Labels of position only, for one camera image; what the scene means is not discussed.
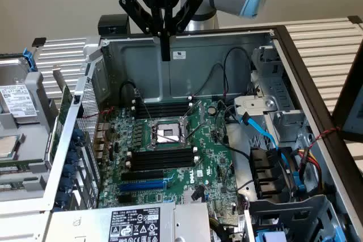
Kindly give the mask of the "black box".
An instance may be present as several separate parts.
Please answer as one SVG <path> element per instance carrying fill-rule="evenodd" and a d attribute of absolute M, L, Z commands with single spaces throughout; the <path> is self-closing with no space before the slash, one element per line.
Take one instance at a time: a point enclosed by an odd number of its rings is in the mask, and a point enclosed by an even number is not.
<path fill-rule="evenodd" d="M 98 21 L 100 36 L 118 36 L 130 34 L 129 16 L 127 14 L 102 15 Z"/>

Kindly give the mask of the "open metal PC case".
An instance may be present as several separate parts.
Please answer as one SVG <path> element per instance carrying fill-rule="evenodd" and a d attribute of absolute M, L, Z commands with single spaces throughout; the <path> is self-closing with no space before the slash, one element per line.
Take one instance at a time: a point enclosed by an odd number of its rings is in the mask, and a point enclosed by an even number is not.
<path fill-rule="evenodd" d="M 73 188 L 65 206 L 54 203 L 49 217 L 57 212 L 107 209 L 98 206 L 102 183 L 95 137 L 101 117 L 112 110 L 130 107 L 131 100 L 143 104 L 161 101 L 210 99 L 225 106 L 224 124 L 233 152 L 238 219 L 227 226 L 209 214 L 211 242 L 249 242 L 245 214 L 258 201 L 250 167 L 250 149 L 280 146 L 247 113 L 239 118 L 234 99 L 252 95 L 252 52 L 261 46 L 277 49 L 294 102 L 298 102 L 309 123 L 306 145 L 293 149 L 298 186 L 291 202 L 325 195 L 335 211 L 348 222 L 349 242 L 363 242 L 363 143 L 341 137 L 332 114 L 361 44 L 356 36 L 347 51 L 346 38 L 327 38 L 321 45 L 293 42 L 284 27 L 272 29 L 230 29 L 179 36 L 171 47 L 169 62 L 162 62 L 149 38 L 105 39 L 100 54 L 88 66 L 71 102 L 62 133 L 60 152 L 76 151 L 78 163 Z M 186 51 L 185 60 L 173 60 L 172 52 Z M 84 142 L 71 139 L 74 128 L 85 134 Z"/>

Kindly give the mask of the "green graphics card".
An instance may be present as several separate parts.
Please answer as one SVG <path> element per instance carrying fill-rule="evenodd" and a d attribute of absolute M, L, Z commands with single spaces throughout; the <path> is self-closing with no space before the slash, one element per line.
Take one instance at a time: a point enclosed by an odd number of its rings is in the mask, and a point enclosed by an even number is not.
<path fill-rule="evenodd" d="M 56 117 L 54 128 L 49 142 L 48 162 L 50 167 L 52 167 L 53 165 L 53 161 L 56 156 L 56 152 L 60 142 L 60 137 L 73 99 L 70 89 L 66 84 L 65 78 L 61 73 L 61 69 L 60 68 L 53 69 L 53 76 L 60 90 L 62 91 L 62 97 L 58 111 L 58 116 Z"/>

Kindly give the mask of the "silver metal disk bay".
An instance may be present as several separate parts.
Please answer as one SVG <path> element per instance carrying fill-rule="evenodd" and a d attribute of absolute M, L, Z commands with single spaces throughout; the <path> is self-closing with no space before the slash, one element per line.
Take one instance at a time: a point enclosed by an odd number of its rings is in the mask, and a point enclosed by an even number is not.
<path fill-rule="evenodd" d="M 272 46 L 254 49 L 252 64 L 254 93 L 234 99 L 237 116 L 242 118 L 247 113 L 280 147 L 304 147 L 309 123 L 299 103 L 293 101 L 294 91 L 289 88 L 290 81 L 277 49 Z"/>

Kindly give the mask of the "thin metal locking lever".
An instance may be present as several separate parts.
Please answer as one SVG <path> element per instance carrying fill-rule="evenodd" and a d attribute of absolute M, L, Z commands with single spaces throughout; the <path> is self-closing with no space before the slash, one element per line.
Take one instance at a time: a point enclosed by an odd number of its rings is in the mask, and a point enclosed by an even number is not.
<path fill-rule="evenodd" d="M 185 140 L 189 139 L 191 136 L 193 136 L 199 129 L 201 129 L 204 126 L 204 123 L 201 123 L 197 125 L 186 137 Z"/>
<path fill-rule="evenodd" d="M 158 144 L 162 143 L 180 143 L 180 135 L 177 131 L 172 129 L 156 130 L 151 131 L 155 142 Z"/>

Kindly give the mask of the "silver hard disk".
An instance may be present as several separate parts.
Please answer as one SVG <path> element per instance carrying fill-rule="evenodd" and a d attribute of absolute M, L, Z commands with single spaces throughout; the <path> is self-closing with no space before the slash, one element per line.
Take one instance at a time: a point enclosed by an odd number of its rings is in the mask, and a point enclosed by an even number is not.
<path fill-rule="evenodd" d="M 11 114 L 19 125 L 38 123 L 37 106 L 25 85 L 25 58 L 0 57 L 0 114 Z"/>

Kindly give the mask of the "CPU socket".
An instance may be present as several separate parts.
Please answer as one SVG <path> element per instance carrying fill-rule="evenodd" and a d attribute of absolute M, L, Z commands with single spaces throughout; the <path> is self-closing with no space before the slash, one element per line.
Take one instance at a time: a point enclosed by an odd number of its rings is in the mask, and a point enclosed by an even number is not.
<path fill-rule="evenodd" d="M 147 150 L 177 149 L 191 146 L 186 117 L 154 118 L 146 121 Z"/>

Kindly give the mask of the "blue slot clip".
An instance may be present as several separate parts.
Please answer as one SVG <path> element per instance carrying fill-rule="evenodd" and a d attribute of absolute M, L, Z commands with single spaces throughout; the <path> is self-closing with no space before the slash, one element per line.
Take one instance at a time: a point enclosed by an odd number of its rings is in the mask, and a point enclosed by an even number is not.
<path fill-rule="evenodd" d="M 75 142 L 84 142 L 85 141 L 85 134 L 79 128 L 74 128 L 72 132 L 71 139 Z"/>
<path fill-rule="evenodd" d="M 65 164 L 62 170 L 63 177 L 74 177 L 77 171 L 77 167 L 74 164 Z"/>
<path fill-rule="evenodd" d="M 77 164 L 79 160 L 78 153 L 76 151 L 69 151 L 66 155 L 65 162 L 66 164 Z"/>
<path fill-rule="evenodd" d="M 62 192 L 62 191 L 58 191 L 56 193 L 56 197 L 54 199 L 54 203 L 57 206 L 65 206 L 68 203 L 69 198 L 70 198 L 70 194 L 69 193 Z"/>
<path fill-rule="evenodd" d="M 71 177 L 61 177 L 58 190 L 61 192 L 68 192 L 73 188 L 73 179 Z"/>

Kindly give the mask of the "green motherboard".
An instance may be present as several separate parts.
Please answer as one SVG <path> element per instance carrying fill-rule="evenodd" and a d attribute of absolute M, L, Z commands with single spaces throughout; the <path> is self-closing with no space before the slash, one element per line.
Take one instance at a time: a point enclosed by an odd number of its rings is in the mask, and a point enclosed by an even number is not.
<path fill-rule="evenodd" d="M 102 183 L 99 192 L 100 208 L 174 202 L 183 205 L 185 190 L 205 187 L 205 203 L 208 214 L 217 221 L 234 226 L 238 219 L 238 196 L 235 191 L 233 152 L 229 148 L 224 124 L 225 106 L 222 102 L 210 99 L 201 100 L 204 111 L 190 114 L 189 133 L 199 124 L 204 126 L 190 137 L 194 152 L 194 167 L 158 169 L 164 172 L 167 182 L 164 189 L 121 192 L 124 183 L 150 181 L 121 181 L 121 174 L 131 172 L 132 151 L 150 151 L 145 147 L 145 127 L 148 119 L 135 119 L 136 111 L 130 107 L 117 108 L 101 117 L 95 137 L 95 149 L 100 158 Z M 217 110 L 214 116 L 208 115 L 208 107 Z M 121 194 L 131 194 L 133 202 L 118 203 Z"/>

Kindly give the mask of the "long black expansion slot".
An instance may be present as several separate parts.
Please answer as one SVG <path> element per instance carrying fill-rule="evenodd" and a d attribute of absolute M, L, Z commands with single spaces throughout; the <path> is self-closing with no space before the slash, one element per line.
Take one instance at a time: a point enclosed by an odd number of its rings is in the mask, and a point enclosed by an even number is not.
<path fill-rule="evenodd" d="M 125 172 L 121 174 L 121 181 L 139 181 L 139 180 L 154 180 L 163 179 L 164 172 L 162 170 L 151 171 L 135 171 Z"/>

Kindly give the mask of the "blue expansion slot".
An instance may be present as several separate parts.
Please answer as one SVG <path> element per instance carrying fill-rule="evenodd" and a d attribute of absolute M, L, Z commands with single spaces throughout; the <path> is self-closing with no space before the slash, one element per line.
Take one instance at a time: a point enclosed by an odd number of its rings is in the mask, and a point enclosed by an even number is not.
<path fill-rule="evenodd" d="M 144 190 L 164 189 L 167 182 L 164 180 L 150 180 L 140 182 L 124 183 L 119 186 L 121 192 L 133 192 Z"/>

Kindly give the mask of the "silver CPU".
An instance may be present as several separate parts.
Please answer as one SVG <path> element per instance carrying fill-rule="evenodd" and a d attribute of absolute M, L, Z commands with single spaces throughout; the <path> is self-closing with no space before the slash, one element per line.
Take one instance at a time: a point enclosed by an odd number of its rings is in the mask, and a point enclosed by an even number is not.
<path fill-rule="evenodd" d="M 0 159 L 9 159 L 13 156 L 18 137 L 16 135 L 0 137 Z"/>

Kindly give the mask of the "black fan shroud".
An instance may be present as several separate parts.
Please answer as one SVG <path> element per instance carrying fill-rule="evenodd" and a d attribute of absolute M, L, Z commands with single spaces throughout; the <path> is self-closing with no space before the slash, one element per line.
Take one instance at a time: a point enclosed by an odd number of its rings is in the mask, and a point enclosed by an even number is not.
<path fill-rule="evenodd" d="M 297 165 L 291 156 L 291 147 L 278 150 L 250 149 L 250 167 L 259 200 L 287 203 L 293 200 L 298 186 L 293 178 Z"/>

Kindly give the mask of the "short black expansion slot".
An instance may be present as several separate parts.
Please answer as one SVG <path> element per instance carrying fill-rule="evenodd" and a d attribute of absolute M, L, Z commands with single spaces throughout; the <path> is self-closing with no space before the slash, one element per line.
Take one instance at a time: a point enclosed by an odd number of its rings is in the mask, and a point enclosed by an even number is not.
<path fill-rule="evenodd" d="M 118 203 L 120 204 L 130 204 L 133 202 L 133 197 L 131 194 L 121 194 L 117 197 Z"/>

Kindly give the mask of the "small silver heat sink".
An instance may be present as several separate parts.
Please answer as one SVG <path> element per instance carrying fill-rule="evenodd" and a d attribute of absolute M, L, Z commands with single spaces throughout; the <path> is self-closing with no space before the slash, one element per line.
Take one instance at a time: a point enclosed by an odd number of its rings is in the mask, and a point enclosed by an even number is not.
<path fill-rule="evenodd" d="M 192 198 L 192 194 L 195 192 L 195 190 L 185 190 L 182 195 L 182 203 L 184 205 L 190 204 L 190 203 L 200 203 L 200 200 L 194 200 Z"/>

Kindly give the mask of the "grey parts rack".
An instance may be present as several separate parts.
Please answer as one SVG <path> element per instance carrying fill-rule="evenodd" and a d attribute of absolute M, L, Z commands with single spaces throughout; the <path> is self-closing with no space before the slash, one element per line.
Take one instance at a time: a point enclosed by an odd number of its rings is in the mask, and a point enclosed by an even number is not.
<path fill-rule="evenodd" d="M 21 83 L 0 80 L 0 202 L 43 196 L 57 116 L 40 72 L 29 72 Z"/>

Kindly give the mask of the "silver power supply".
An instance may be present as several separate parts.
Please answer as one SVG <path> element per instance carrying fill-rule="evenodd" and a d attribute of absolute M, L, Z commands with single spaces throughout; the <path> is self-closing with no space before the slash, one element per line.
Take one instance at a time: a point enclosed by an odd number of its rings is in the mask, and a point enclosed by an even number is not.
<path fill-rule="evenodd" d="M 54 213 L 45 242 L 211 242 L 206 204 L 174 202 Z"/>

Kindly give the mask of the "grey metal drive cage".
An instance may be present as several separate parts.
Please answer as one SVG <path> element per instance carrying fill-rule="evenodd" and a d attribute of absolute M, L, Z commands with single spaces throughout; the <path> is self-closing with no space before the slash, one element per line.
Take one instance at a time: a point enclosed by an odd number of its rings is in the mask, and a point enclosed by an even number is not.
<path fill-rule="evenodd" d="M 325 195 L 299 202 L 251 202 L 245 214 L 247 241 L 261 231 L 283 231 L 287 242 L 349 242 L 348 222 Z"/>

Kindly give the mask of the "blue plastic block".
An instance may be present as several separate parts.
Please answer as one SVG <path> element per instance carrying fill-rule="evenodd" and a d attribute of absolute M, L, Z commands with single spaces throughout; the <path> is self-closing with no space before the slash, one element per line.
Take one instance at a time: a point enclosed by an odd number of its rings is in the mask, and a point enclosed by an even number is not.
<path fill-rule="evenodd" d="M 283 231 L 261 231 L 255 237 L 255 242 L 287 242 Z"/>

